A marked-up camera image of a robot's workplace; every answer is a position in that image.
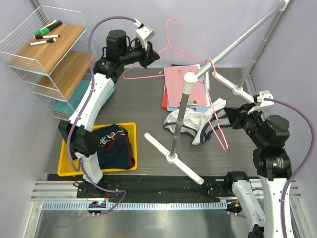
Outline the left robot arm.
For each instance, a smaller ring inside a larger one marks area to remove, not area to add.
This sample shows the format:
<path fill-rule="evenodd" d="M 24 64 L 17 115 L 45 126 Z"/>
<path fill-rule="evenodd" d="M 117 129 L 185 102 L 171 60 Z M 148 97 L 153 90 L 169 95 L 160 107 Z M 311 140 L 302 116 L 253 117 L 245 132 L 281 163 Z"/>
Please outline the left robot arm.
<path fill-rule="evenodd" d="M 150 42 L 153 35 L 153 30 L 145 25 L 136 30 L 134 39 L 130 39 L 123 30 L 111 30 L 102 56 L 90 64 L 90 84 L 79 106 L 68 121 L 61 121 L 58 125 L 73 169 L 83 172 L 80 190 L 95 198 L 104 195 L 106 186 L 98 160 L 100 140 L 93 133 L 94 122 L 126 65 L 139 63 L 141 67 L 147 68 L 160 58 Z M 72 156 L 78 160 L 78 165 L 74 164 Z"/>

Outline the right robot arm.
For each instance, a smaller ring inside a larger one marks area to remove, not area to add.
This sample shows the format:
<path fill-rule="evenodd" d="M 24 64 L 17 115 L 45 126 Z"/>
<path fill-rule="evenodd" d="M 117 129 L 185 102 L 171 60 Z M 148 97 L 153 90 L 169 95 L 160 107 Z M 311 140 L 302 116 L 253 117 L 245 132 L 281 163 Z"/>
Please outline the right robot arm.
<path fill-rule="evenodd" d="M 289 138 L 289 122 L 279 115 L 270 115 L 265 121 L 261 112 L 249 112 L 253 104 L 244 104 L 239 108 L 226 107 L 230 126 L 243 129 L 255 144 L 253 163 L 264 196 L 264 208 L 261 208 L 245 172 L 228 172 L 225 176 L 224 191 L 236 196 L 246 217 L 250 238 L 292 238 L 294 232 L 291 223 L 289 181 L 292 169 L 291 161 L 284 146 Z"/>

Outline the navy maroon tank top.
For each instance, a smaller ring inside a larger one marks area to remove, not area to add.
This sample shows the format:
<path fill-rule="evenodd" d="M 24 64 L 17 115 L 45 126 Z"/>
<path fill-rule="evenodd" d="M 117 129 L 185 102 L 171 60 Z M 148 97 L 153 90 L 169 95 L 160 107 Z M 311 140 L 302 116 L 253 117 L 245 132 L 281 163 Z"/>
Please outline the navy maroon tank top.
<path fill-rule="evenodd" d="M 113 124 L 96 129 L 93 133 L 100 139 L 97 156 L 101 169 L 128 170 L 135 166 L 127 130 Z"/>

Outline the white navy tank top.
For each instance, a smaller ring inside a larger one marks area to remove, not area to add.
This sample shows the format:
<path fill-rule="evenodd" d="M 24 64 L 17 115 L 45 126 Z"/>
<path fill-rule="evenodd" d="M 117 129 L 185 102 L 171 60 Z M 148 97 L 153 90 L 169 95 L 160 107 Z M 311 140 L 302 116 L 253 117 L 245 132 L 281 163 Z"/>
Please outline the white navy tank top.
<path fill-rule="evenodd" d="M 192 138 L 192 145 L 204 144 L 209 141 L 214 130 L 230 127 L 229 119 L 223 110 L 225 106 L 226 100 L 218 98 L 214 102 L 214 107 L 207 109 L 205 113 L 187 108 L 181 133 Z"/>

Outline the pink hanger of white top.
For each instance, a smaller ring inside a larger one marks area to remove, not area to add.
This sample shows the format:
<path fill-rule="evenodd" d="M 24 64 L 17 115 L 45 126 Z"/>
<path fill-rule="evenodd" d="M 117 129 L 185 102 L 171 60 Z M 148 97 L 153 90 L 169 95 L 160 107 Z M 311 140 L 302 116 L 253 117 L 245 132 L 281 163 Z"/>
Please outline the pink hanger of white top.
<path fill-rule="evenodd" d="M 165 24 L 165 30 L 166 30 L 166 40 L 167 40 L 167 43 L 166 43 L 166 46 L 160 50 L 158 52 L 159 56 L 172 56 L 172 53 L 168 54 L 166 53 L 166 51 L 174 51 L 176 54 L 182 54 L 184 56 L 187 56 L 187 57 L 190 57 L 192 58 L 195 62 L 204 62 L 205 60 L 204 59 L 200 59 L 198 57 L 195 57 L 194 55 L 191 55 L 185 51 L 182 51 L 178 48 L 175 48 L 171 45 L 171 40 L 170 40 L 170 33 L 169 33 L 169 24 L 171 21 L 175 21 L 176 24 L 177 24 L 177 27 L 180 29 L 181 28 L 181 25 L 179 23 L 179 20 L 176 18 L 176 17 L 171 17 L 170 19 L 168 19 L 166 21 L 166 24 Z M 136 70 L 136 69 L 139 69 L 140 67 L 133 67 L 133 68 L 129 68 L 127 70 L 124 71 L 122 77 L 123 79 L 125 80 L 139 80 L 139 79 L 152 79 L 152 78 L 158 78 L 158 77 L 163 77 L 164 74 L 163 72 L 161 74 L 157 74 L 157 75 L 152 75 L 152 76 L 142 76 L 142 77 L 126 77 L 126 73 L 130 72 L 130 71 L 133 71 L 133 70 Z"/>

